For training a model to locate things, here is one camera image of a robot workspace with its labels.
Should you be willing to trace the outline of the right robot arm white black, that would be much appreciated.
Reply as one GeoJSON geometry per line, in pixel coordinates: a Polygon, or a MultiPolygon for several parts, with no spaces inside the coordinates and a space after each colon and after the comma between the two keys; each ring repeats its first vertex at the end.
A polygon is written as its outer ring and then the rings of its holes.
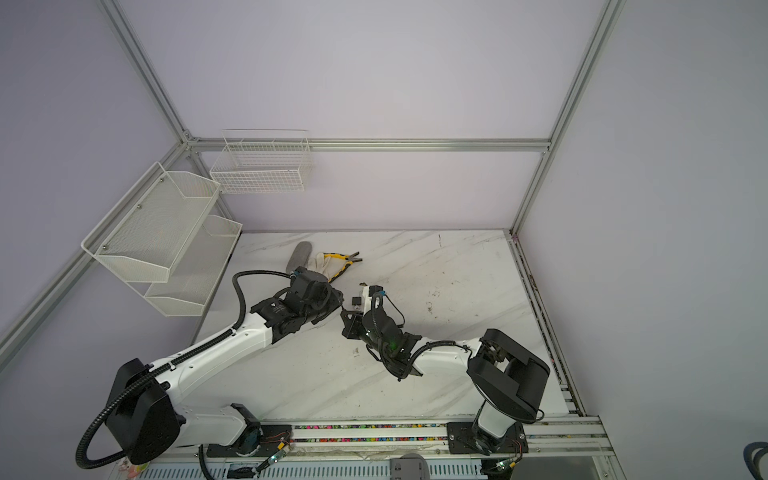
{"type": "Polygon", "coordinates": [[[491,455],[519,442],[519,425],[542,420],[540,408],[551,369],[541,358],[498,329],[470,340],[433,340],[405,331],[384,309],[382,290],[365,292],[341,312],[342,335],[365,343],[371,356],[397,380],[440,373],[465,374],[481,395],[477,414],[455,441],[473,453],[491,455]]]}

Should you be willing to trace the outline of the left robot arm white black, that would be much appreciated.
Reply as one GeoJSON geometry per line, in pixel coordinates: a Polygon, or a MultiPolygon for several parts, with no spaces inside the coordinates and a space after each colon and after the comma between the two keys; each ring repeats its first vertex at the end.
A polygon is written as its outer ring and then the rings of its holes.
{"type": "Polygon", "coordinates": [[[99,424],[120,445],[116,459],[146,464],[167,450],[192,445],[221,445],[250,456],[263,444],[256,416],[241,403],[217,401],[193,406],[192,393],[246,356],[265,350],[310,322],[317,324],[339,309],[342,293],[322,274],[298,267],[286,274],[290,284],[275,296],[248,306],[232,277],[239,304],[235,323],[186,350],[144,364],[133,359],[118,370],[99,424]]]}

